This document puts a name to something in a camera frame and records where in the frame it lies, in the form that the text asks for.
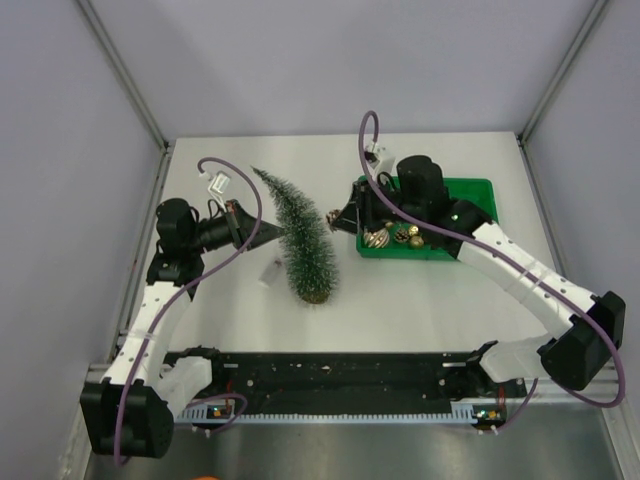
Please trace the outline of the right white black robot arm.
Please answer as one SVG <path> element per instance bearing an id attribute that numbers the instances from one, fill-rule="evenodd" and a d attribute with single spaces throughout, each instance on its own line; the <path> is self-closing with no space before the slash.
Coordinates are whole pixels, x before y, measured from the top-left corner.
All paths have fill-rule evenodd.
<path id="1" fill-rule="evenodd" d="M 502 288 L 543 326 L 541 336 L 491 341 L 467 370 L 469 388 L 487 396 L 517 377 L 548 377 L 572 393 L 583 391 L 618 350 L 626 304 L 612 291 L 580 287 L 518 246 L 480 206 L 453 197 L 430 157 L 402 159 L 390 172 L 373 153 L 374 171 L 354 182 L 347 205 L 329 217 L 334 230 L 387 243 L 389 222 L 418 227 L 425 244 L 442 250 Z"/>

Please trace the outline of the small green christmas tree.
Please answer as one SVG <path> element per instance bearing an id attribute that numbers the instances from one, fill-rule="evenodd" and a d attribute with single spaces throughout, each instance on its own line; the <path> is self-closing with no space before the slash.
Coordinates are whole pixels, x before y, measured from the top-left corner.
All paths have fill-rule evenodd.
<path id="1" fill-rule="evenodd" d="M 290 290 L 305 304 L 327 303 L 338 288 L 339 270 L 323 217 L 313 200 L 290 181 L 259 168 L 253 172 L 275 207 Z"/>

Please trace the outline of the pine cone ornament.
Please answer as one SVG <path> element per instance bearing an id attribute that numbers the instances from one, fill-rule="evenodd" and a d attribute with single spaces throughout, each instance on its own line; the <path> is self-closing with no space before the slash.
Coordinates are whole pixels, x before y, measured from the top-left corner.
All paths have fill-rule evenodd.
<path id="1" fill-rule="evenodd" d="M 335 230 L 334 222 L 340 216 L 340 213 L 341 211 L 339 209 L 333 209 L 326 214 L 325 220 L 330 231 Z"/>

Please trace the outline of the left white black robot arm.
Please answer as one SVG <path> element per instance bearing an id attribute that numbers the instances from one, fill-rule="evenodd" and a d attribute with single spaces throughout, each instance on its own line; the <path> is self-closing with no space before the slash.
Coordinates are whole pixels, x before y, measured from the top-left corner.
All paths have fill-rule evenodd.
<path id="1" fill-rule="evenodd" d="M 233 246 L 248 251 L 278 239 L 282 230 L 247 213 L 236 200 L 216 218 L 202 219 L 186 200 L 156 209 L 159 239 L 148 267 L 142 303 L 112 364 L 84 384 L 80 405 L 94 453 L 160 458 L 174 423 L 201 392 L 226 387 L 225 370 L 210 349 L 197 347 L 170 360 L 173 333 L 204 279 L 204 254 Z"/>

